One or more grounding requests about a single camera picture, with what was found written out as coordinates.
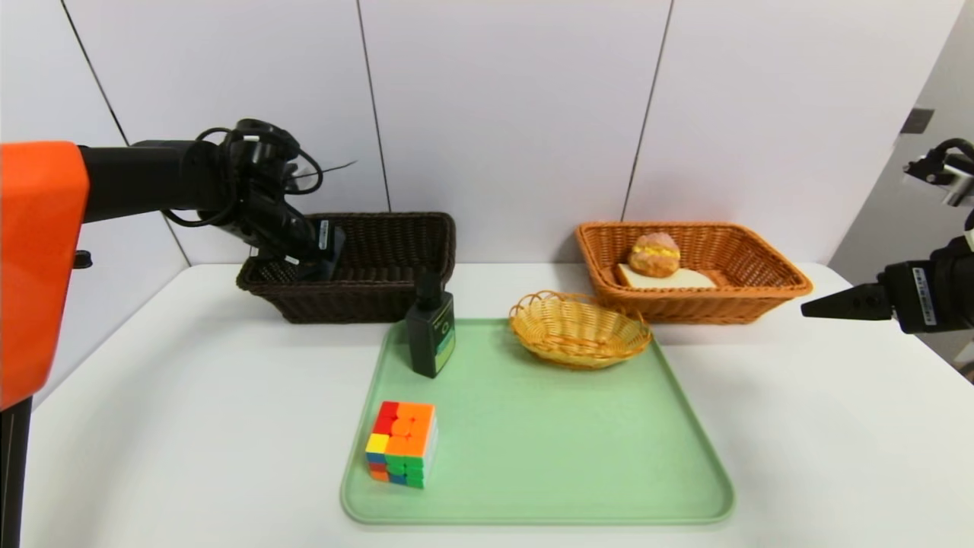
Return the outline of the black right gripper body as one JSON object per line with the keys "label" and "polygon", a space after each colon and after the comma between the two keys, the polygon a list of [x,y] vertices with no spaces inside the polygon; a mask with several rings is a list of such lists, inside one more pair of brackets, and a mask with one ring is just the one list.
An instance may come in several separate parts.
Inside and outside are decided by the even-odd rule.
{"label": "black right gripper body", "polygon": [[927,260],[888,266],[883,283],[902,332],[972,329],[973,253],[966,238],[954,238]]}

